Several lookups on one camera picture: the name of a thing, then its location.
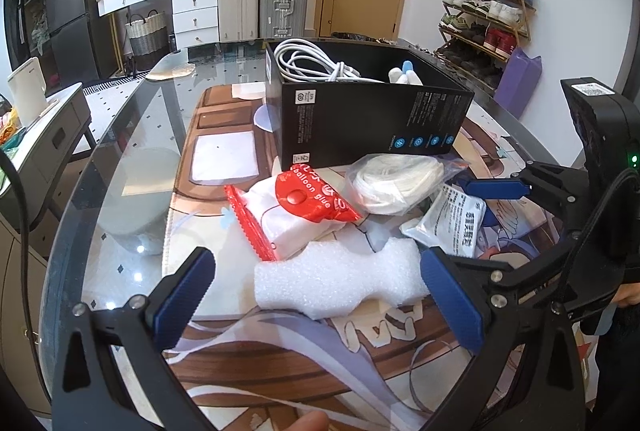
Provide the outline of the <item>person left hand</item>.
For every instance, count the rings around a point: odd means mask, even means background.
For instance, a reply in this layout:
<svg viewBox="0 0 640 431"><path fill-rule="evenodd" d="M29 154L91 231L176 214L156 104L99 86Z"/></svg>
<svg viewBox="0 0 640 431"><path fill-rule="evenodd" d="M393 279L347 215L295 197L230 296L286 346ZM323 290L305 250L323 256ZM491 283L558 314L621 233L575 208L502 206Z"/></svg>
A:
<svg viewBox="0 0 640 431"><path fill-rule="evenodd" d="M330 419L323 411L311 411L295 420L284 431L328 431Z"/></svg>

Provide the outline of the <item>person right hand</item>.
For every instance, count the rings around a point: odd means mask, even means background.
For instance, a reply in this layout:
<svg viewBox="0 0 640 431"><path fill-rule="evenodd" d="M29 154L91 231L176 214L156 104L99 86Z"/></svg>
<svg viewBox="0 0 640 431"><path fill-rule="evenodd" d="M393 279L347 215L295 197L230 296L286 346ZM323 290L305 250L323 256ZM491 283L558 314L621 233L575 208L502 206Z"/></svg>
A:
<svg viewBox="0 0 640 431"><path fill-rule="evenodd" d="M617 307L631 307L640 303L640 284L623 284L617 289L612 300Z"/></svg>

